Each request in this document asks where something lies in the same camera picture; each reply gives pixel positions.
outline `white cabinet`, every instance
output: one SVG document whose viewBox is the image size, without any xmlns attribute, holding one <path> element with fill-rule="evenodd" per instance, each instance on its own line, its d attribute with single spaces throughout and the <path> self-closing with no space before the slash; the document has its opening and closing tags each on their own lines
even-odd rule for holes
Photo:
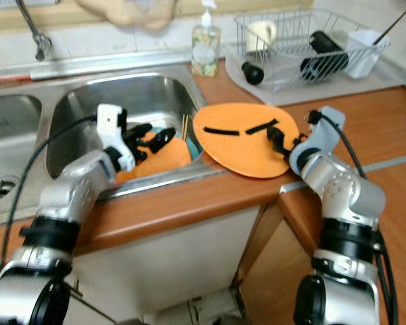
<svg viewBox="0 0 406 325">
<path fill-rule="evenodd" d="M 155 313 L 231 284 L 258 207 L 83 255 L 72 275 L 116 320 Z M 65 324 L 109 324 L 71 299 Z"/>
</svg>

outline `black cable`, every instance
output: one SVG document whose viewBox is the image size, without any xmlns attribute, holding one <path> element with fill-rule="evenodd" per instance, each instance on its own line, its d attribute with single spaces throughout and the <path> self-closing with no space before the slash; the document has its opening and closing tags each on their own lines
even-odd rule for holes
<svg viewBox="0 0 406 325">
<path fill-rule="evenodd" d="M 55 140 L 56 138 L 61 136 L 63 133 L 65 133 L 65 132 L 71 130 L 72 128 L 74 128 L 75 126 L 77 126 L 77 125 L 79 125 L 81 123 L 87 122 L 87 121 L 96 121 L 96 115 L 91 115 L 91 116 L 86 116 L 86 117 L 80 118 L 79 120 L 76 120 L 75 122 L 69 124 L 67 127 L 64 127 L 63 129 L 61 129 L 57 133 L 54 133 L 48 139 L 46 139 L 35 150 L 35 152 L 33 152 L 32 156 L 28 160 L 28 163 L 27 163 L 26 167 L 24 168 L 24 171 L 22 172 L 21 180 L 20 180 L 20 183 L 18 184 L 18 187 L 16 189 L 16 193 L 15 193 L 14 199 L 12 201 L 11 211 L 9 212 L 9 217 L 7 219 L 5 236 L 3 238 L 3 244 L 2 244 L 2 247 L 1 247 L 0 271 L 5 266 L 6 255 L 7 255 L 7 247 L 9 246 L 9 233 L 10 233 L 10 230 L 11 230 L 12 223 L 14 222 L 14 215 L 15 215 L 15 211 L 16 211 L 16 206 L 18 204 L 18 200 L 20 199 L 22 188 L 24 187 L 24 183 L 26 181 L 26 178 L 28 176 L 28 172 L 30 171 L 30 168 L 32 167 L 33 163 L 35 162 L 37 156 L 42 152 L 42 150 L 46 146 L 48 146 L 48 144 L 50 144 L 53 140 Z"/>
<path fill-rule="evenodd" d="M 355 151 L 353 150 L 351 143 L 347 140 L 347 137 L 345 136 L 343 131 L 341 131 L 341 129 L 338 127 L 338 125 L 332 119 L 327 117 L 326 115 L 323 115 L 322 113 L 317 112 L 317 111 L 312 111 L 312 113 L 313 114 L 310 115 L 309 120 L 312 120 L 311 122 L 313 124 L 316 124 L 316 122 L 320 118 L 323 118 L 337 131 L 340 138 L 344 142 L 346 149 L 349 151 L 349 154 L 352 157 L 352 160 L 358 170 L 359 175 L 362 178 L 367 179 L 367 176 L 365 175 L 364 170 L 362 169 L 361 163 L 359 162 L 359 159 L 357 158 L 357 155 L 355 154 Z M 397 293 L 396 293 L 396 288 L 395 288 L 394 274 L 392 272 L 392 267 L 391 267 L 390 256 L 388 253 L 388 249 L 386 248 L 384 237 L 380 230 L 377 231 L 377 235 L 378 235 L 378 242 L 380 245 L 380 252 L 376 252 L 376 263 L 378 266 L 380 285 L 382 287 L 382 293 L 384 295 L 386 313 L 388 316 L 388 323 L 390 325 L 398 325 L 398 323 L 399 323 L 399 304 L 397 302 Z M 385 269 L 384 269 L 384 266 L 382 265 L 382 260 L 381 260 L 380 255 L 382 255 L 384 258 L 388 283 L 386 283 L 386 278 L 384 275 Z"/>
</svg>

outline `sink basin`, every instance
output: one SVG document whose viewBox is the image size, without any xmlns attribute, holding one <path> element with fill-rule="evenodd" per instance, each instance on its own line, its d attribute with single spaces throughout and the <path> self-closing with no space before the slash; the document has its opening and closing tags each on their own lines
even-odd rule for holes
<svg viewBox="0 0 406 325">
<path fill-rule="evenodd" d="M 35 148 L 41 107 L 32 96 L 0 96 L 0 199 L 19 182 Z"/>
<path fill-rule="evenodd" d="M 185 66 L 163 66 L 48 80 L 0 88 L 0 224 L 5 223 L 12 188 L 19 182 L 34 148 L 78 118 L 96 113 L 100 103 L 116 104 L 128 112 L 128 127 L 151 123 L 154 128 L 181 129 L 189 115 L 187 139 L 199 153 L 192 119 L 206 105 Z M 51 142 L 36 159 L 22 191 L 15 220 L 33 215 L 42 190 L 63 168 L 94 149 L 102 149 L 94 123 L 85 123 Z M 186 166 L 116 184 L 100 200 L 109 200 L 223 172 L 194 153 Z"/>
<path fill-rule="evenodd" d="M 54 133 L 76 119 L 96 114 L 100 103 L 119 105 L 128 112 L 128 128 L 151 123 L 154 128 L 174 127 L 181 130 L 182 116 L 197 113 L 186 88 L 175 79 L 159 74 L 145 74 L 117 79 L 99 80 L 78 88 L 60 100 L 55 109 L 51 132 Z M 202 151 L 188 123 L 187 138 Z M 47 151 L 47 169 L 57 177 L 62 169 L 78 157 L 102 149 L 95 123 L 74 128 L 53 142 Z"/>
</svg>

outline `kitchen floor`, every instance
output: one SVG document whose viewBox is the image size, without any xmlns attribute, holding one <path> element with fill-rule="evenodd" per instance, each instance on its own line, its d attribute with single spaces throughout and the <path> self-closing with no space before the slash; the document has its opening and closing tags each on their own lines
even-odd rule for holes
<svg viewBox="0 0 406 325">
<path fill-rule="evenodd" d="M 223 315 L 241 317 L 242 304 L 238 301 L 236 289 L 224 289 L 203 297 L 194 298 L 178 306 L 166 309 L 156 315 L 143 317 L 149 325 L 212 325 Z"/>
</svg>

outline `gray drying mat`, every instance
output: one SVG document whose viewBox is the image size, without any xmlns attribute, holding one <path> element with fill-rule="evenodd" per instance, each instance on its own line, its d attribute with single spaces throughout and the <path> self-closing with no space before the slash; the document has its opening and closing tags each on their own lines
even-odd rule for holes
<svg viewBox="0 0 406 325">
<path fill-rule="evenodd" d="M 341 95 L 363 93 L 403 85 L 401 79 L 385 72 L 385 63 L 378 61 L 370 74 L 362 79 L 352 79 L 346 75 L 337 76 L 333 81 L 326 81 L 314 85 L 284 88 L 273 93 L 272 83 L 263 81 L 253 86 L 247 83 L 241 66 L 244 61 L 235 52 L 235 47 L 225 48 L 225 69 L 230 79 L 239 87 L 256 96 L 266 105 L 283 106 L 322 98 L 331 98 Z"/>
</svg>

